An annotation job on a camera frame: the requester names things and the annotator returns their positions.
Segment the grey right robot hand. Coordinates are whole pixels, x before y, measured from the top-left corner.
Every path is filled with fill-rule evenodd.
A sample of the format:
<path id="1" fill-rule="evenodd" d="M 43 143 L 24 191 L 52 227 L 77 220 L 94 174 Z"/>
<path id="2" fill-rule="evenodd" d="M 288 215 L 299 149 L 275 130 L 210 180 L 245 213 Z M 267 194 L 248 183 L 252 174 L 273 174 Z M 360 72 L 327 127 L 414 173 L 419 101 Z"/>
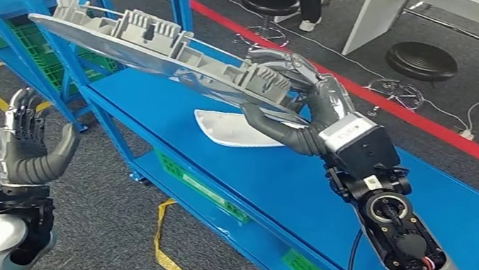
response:
<path id="1" fill-rule="evenodd" d="M 248 55 L 254 59 L 264 59 L 262 66 L 291 80 L 294 89 L 305 94 L 303 100 L 311 116 L 307 127 L 293 128 L 267 118 L 257 105 L 243 103 L 240 107 L 248 124 L 297 153 L 326 155 L 328 150 L 318 134 L 355 111 L 347 90 L 335 76 L 319 73 L 312 63 L 298 53 L 257 48 L 250 50 Z"/>

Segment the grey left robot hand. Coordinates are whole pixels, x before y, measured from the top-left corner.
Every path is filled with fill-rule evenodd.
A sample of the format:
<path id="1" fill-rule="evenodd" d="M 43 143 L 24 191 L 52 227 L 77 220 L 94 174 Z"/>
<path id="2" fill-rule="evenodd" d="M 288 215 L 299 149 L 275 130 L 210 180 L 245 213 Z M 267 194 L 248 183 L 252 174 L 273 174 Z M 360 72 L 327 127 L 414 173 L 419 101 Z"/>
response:
<path id="1" fill-rule="evenodd" d="M 79 133 L 68 123 L 51 151 L 45 145 L 48 111 L 38 111 L 41 98 L 32 88 L 19 89 L 11 97 L 0 127 L 0 183 L 41 186 L 66 172 L 79 145 Z"/>

